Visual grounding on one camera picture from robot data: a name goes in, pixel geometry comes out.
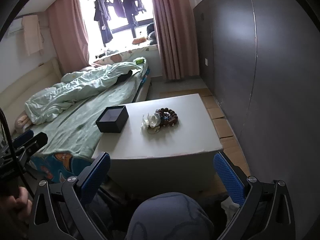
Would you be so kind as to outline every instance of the mattress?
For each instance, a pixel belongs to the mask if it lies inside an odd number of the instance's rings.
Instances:
[[[46,133],[48,143],[31,157],[30,166],[44,172],[52,182],[63,182],[69,176],[79,175],[84,167],[91,165],[91,156],[102,135],[95,121],[106,107],[131,103],[146,82],[147,73],[145,65],[141,73],[75,103],[54,121],[34,125],[34,134]]]

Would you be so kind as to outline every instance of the floor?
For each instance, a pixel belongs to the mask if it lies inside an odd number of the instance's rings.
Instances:
[[[201,78],[190,78],[183,81],[165,82],[161,78],[151,78],[151,86],[147,94],[146,100],[154,100],[160,98],[160,93],[187,89],[200,89],[207,86]]]
[[[152,86],[150,87],[147,95],[147,100],[175,97],[194,93],[199,93],[199,95],[201,96],[204,106],[207,109],[207,112],[211,117],[212,123],[220,138],[221,144],[224,148],[224,153],[228,156],[228,158],[233,162],[234,165],[239,166],[243,170],[243,172],[247,176],[249,176],[250,171],[241,147],[234,137],[232,129],[220,107],[218,106],[215,98],[201,78],[188,79],[180,82],[152,82]],[[223,183],[221,182],[219,176],[216,174],[214,182],[210,189],[201,192],[198,196],[193,197],[197,198],[216,195],[225,191],[226,189]]]

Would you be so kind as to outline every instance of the towel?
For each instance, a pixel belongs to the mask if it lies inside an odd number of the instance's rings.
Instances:
[[[231,221],[233,216],[236,214],[238,209],[240,208],[239,204],[234,203],[231,199],[231,197],[228,197],[224,201],[221,202],[221,208],[224,210],[224,212],[227,215],[227,224]]]
[[[38,16],[24,16],[22,19],[22,25],[24,43],[26,46],[27,54],[28,56],[30,56],[32,53],[43,49]]]

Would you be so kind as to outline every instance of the black box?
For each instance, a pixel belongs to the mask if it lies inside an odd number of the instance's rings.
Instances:
[[[128,111],[125,106],[111,106],[102,112],[96,120],[96,124],[100,132],[121,133],[128,117]]]

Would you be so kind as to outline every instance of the wardrobe door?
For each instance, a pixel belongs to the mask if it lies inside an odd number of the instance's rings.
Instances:
[[[213,92],[238,137],[243,128],[256,63],[251,0],[210,0]]]
[[[239,138],[251,173],[283,179],[297,239],[320,213],[320,32],[296,0],[252,0],[257,67]]]
[[[210,0],[202,0],[194,8],[194,16],[198,41],[200,76],[209,90],[213,92],[213,44],[209,5]]]

